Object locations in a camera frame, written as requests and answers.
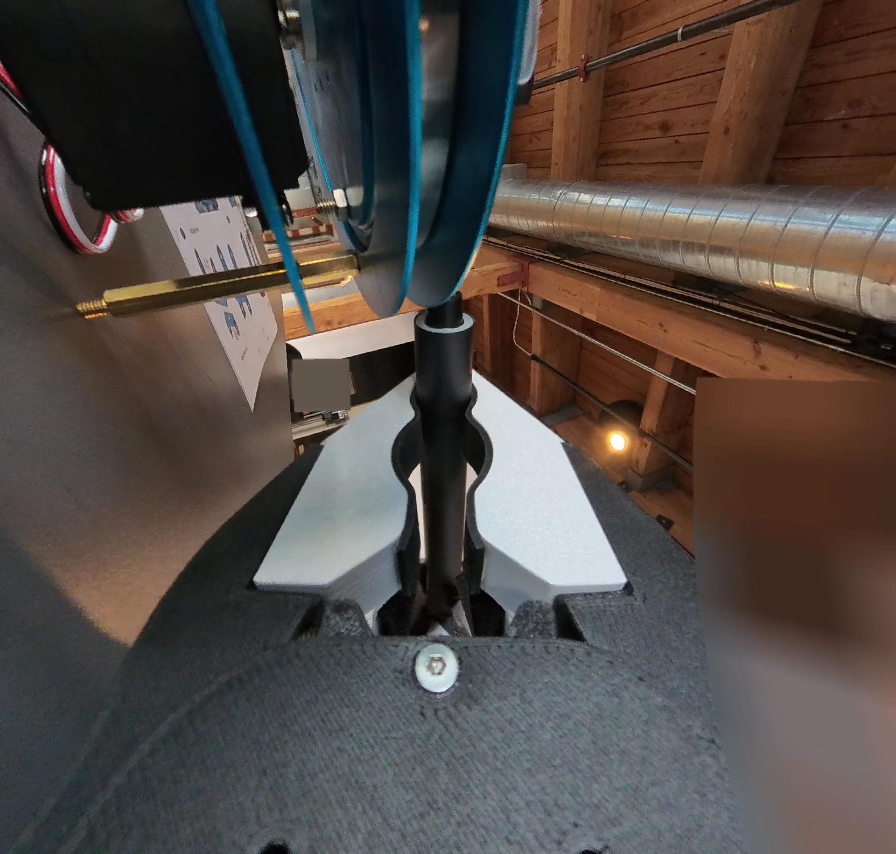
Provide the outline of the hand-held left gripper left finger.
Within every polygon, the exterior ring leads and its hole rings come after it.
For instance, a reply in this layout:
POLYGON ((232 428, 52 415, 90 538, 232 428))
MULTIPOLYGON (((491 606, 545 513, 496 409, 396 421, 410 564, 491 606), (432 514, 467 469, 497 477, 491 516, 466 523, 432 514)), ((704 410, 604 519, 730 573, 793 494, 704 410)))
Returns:
POLYGON ((413 417, 413 385, 410 376, 324 441, 253 577, 258 589, 352 600, 365 615, 398 592, 408 494, 391 454, 413 417))

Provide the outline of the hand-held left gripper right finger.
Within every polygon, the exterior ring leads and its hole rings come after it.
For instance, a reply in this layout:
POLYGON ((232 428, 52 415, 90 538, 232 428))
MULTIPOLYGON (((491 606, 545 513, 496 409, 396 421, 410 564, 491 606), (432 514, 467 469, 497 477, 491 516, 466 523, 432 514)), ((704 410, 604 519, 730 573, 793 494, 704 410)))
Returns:
POLYGON ((561 439, 481 375, 473 383, 493 454, 474 495, 481 587, 502 607, 620 591, 626 576, 561 439))

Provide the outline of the blue toy robot arm base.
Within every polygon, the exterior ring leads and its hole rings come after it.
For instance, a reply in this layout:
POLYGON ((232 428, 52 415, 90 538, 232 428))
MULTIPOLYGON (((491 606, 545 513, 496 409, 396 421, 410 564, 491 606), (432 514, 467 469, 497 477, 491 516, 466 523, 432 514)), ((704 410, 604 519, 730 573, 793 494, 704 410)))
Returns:
POLYGON ((308 174, 380 317, 455 295, 485 231, 536 0, 1 0, 2 89, 48 140, 70 249, 237 195, 286 248, 308 174))

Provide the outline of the grey desk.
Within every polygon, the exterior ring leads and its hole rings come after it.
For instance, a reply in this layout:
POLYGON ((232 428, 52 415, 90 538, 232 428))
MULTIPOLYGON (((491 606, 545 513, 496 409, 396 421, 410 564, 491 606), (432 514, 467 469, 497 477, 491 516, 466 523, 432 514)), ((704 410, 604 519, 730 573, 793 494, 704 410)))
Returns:
POLYGON ((79 301, 184 277, 149 211, 109 254, 58 241, 42 134, 2 97, 1 832, 64 786, 113 676, 201 545, 292 460, 282 303, 251 409, 204 307, 85 321, 79 301))

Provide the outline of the printed instruction sheet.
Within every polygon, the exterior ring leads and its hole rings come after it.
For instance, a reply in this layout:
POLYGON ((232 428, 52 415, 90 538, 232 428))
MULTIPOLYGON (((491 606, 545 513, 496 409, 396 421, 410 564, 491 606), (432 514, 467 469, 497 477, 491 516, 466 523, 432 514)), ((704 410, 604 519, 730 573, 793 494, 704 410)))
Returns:
MULTIPOLYGON (((190 276, 266 262, 265 254, 257 251, 236 197, 164 206, 161 214, 190 276)), ((221 296, 206 303, 205 310, 253 409, 263 366, 277 334, 272 302, 264 293, 221 296)))

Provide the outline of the black ceiling pipe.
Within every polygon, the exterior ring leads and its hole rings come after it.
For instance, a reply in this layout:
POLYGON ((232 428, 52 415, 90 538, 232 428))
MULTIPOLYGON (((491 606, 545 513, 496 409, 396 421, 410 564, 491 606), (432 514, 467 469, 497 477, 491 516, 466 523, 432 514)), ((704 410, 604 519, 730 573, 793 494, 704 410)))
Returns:
POLYGON ((599 58, 582 60, 575 67, 559 71, 543 78, 538 78, 532 82, 532 91, 540 91, 541 89, 571 79, 576 79, 582 82, 595 71, 605 69, 615 64, 625 63, 635 58, 690 41, 703 35, 708 35, 709 33, 731 27, 734 24, 747 19, 761 17, 773 10, 790 7, 801 1, 804 0, 749 0, 736 7, 711 15, 708 18, 683 24, 679 28, 656 35, 655 37, 625 47, 624 49, 617 50, 599 58))

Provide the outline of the silver air duct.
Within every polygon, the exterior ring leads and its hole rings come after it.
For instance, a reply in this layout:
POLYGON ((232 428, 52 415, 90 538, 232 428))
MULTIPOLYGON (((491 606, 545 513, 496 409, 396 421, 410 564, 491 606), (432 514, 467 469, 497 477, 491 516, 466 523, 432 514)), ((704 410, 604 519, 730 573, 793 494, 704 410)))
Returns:
POLYGON ((489 224, 895 319, 894 189, 508 179, 489 224))

